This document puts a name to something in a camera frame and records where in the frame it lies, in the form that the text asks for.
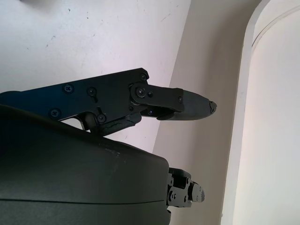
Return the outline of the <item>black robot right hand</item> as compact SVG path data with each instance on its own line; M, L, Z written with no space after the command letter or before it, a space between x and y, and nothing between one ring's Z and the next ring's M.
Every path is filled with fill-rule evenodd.
M142 117L200 120L209 99L149 85L143 68L0 95L3 225L167 225L205 199L157 155L108 135Z

